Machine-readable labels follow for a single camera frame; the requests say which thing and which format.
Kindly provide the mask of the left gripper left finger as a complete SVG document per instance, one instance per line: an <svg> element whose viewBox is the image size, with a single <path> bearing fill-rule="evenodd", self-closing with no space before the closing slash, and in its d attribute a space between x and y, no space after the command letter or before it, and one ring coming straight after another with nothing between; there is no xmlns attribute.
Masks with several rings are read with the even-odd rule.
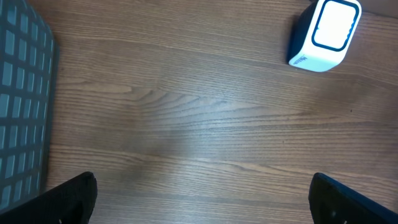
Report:
<svg viewBox="0 0 398 224"><path fill-rule="evenodd" d="M92 172L84 172L1 215L1 224L88 224L98 195Z"/></svg>

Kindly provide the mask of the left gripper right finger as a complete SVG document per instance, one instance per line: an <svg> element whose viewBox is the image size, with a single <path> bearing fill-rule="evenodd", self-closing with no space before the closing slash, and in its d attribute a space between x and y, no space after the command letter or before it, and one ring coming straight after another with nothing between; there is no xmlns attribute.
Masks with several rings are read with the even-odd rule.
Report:
<svg viewBox="0 0 398 224"><path fill-rule="evenodd" d="M397 224L395 212L320 172L313 175L308 201L314 224Z"/></svg>

